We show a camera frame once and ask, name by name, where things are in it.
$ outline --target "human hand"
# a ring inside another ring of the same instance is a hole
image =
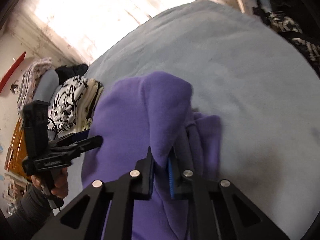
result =
[[[51,190],[51,194],[63,199],[66,196],[68,196],[68,172],[67,172],[67,168],[62,168],[61,172],[59,174],[59,176],[55,179],[54,181],[54,186],[55,188],[53,188]],[[41,188],[41,179],[35,175],[31,176],[31,180],[33,185],[35,185],[35,187],[39,190],[42,190]]]

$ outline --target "curtain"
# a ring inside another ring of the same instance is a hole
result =
[[[8,28],[36,55],[90,64],[158,13],[192,1],[20,0]],[[236,0],[212,1],[237,7]]]

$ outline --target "purple garment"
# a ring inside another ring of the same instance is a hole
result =
[[[101,96],[89,137],[103,136],[99,149],[87,152],[82,168],[83,186],[101,179],[118,179],[134,169],[151,146],[155,159],[152,199],[135,201],[132,239],[184,239],[186,201],[171,200],[167,161],[178,133],[185,128],[195,171],[214,179],[219,163],[221,125],[217,116],[192,113],[192,87],[164,72],[118,81]]]

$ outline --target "triangular cutout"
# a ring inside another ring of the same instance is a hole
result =
[[[245,228],[261,222],[261,219],[237,195],[233,195],[232,199]]]
[[[60,219],[60,222],[68,227],[77,229],[80,226],[82,217],[87,209],[90,197],[85,195],[77,204],[75,204],[69,212]]]

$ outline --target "gray bed sheet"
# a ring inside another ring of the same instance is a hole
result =
[[[190,82],[192,106],[221,116],[220,177],[301,239],[320,210],[320,80],[307,61],[256,19],[196,1],[129,33],[86,76],[106,93],[154,70]],[[69,168],[66,203],[82,189],[82,161]]]

